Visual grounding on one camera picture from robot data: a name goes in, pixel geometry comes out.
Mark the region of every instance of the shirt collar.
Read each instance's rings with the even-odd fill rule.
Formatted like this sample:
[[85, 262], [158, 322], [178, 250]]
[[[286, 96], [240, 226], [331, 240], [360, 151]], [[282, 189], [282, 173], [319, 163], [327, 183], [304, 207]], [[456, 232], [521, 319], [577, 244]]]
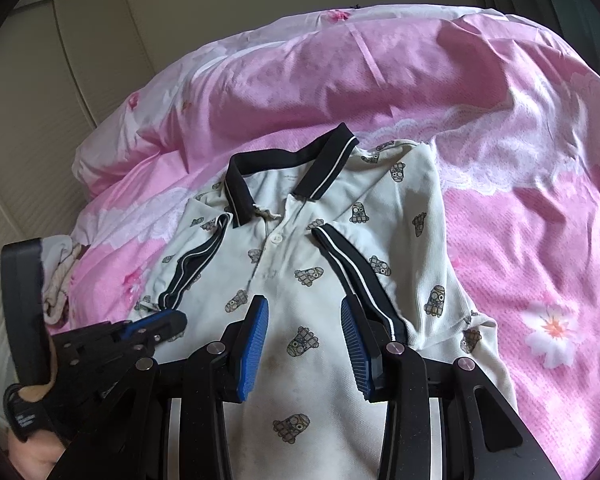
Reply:
[[340, 123], [297, 152], [272, 149], [233, 155], [226, 170], [224, 189], [234, 214], [234, 227], [246, 224], [253, 217], [253, 197], [244, 176], [259, 171], [294, 168], [313, 160], [292, 193], [308, 200], [318, 200], [340, 174], [357, 143], [345, 124]]

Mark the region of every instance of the pink flower print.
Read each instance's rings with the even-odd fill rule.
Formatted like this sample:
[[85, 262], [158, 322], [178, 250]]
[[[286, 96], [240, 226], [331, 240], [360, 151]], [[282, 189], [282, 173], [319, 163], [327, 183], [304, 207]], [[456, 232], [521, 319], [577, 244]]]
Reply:
[[127, 102], [129, 103], [129, 108], [131, 108], [131, 111], [135, 110], [136, 106], [138, 106], [138, 92], [133, 92], [129, 96], [129, 99]]
[[127, 306], [131, 307], [135, 303], [136, 296], [140, 293], [140, 281], [144, 270], [138, 268], [131, 274], [125, 276], [122, 282], [122, 294], [126, 300]]
[[346, 10], [334, 9], [327, 11], [327, 18], [331, 23], [344, 22], [345, 20], [348, 20], [350, 16], [351, 13], [347, 12]]
[[457, 269], [461, 265], [460, 261], [460, 251], [453, 246], [448, 246], [446, 248], [446, 255], [449, 257], [449, 261], [451, 262], [451, 266], [454, 269]]
[[522, 321], [534, 331], [525, 343], [534, 356], [544, 355], [544, 368], [572, 366], [576, 348], [583, 341], [577, 332], [577, 319], [559, 304], [531, 301], [522, 313]]

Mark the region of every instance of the pink duvet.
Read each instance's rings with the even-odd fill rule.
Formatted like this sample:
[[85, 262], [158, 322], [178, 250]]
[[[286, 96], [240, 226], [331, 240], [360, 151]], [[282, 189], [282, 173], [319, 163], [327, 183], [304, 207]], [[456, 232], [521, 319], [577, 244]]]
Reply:
[[232, 153], [296, 150], [341, 121], [365, 147], [428, 142], [450, 259], [499, 323], [520, 415], [564, 480], [584, 478], [600, 457], [599, 76], [497, 13], [309, 16], [275, 41], [183, 58], [78, 149], [95, 198], [74, 231], [91, 248], [64, 328], [127, 316]]

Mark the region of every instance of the screw head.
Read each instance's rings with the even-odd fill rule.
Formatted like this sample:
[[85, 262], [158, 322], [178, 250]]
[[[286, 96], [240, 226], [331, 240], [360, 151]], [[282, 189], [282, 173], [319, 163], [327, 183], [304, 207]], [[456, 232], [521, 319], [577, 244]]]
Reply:
[[226, 350], [226, 346], [220, 341], [213, 341], [206, 346], [206, 351], [213, 355], [220, 355], [224, 350]]
[[470, 372], [475, 368], [475, 362], [469, 357], [461, 357], [458, 359], [458, 367], [460, 367], [462, 370]]
[[136, 361], [136, 368], [144, 372], [154, 365], [154, 360], [150, 357], [141, 357]]
[[385, 348], [386, 351], [389, 352], [389, 354], [404, 354], [404, 345], [402, 343], [398, 343], [397, 341], [391, 341]]

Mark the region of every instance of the polo shirt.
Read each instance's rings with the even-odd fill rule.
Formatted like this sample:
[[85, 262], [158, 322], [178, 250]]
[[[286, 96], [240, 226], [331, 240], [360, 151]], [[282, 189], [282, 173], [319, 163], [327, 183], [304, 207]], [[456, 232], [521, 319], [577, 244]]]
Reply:
[[297, 152], [232, 156], [187, 203], [130, 317], [187, 314], [184, 336], [155, 352], [167, 362], [220, 339], [255, 294], [265, 296], [254, 389], [225, 405], [235, 478], [374, 479], [386, 404], [356, 388], [340, 323], [350, 292], [423, 357], [470, 355], [516, 406], [496, 322], [476, 309], [446, 255], [430, 147], [392, 140], [362, 150], [344, 124]]

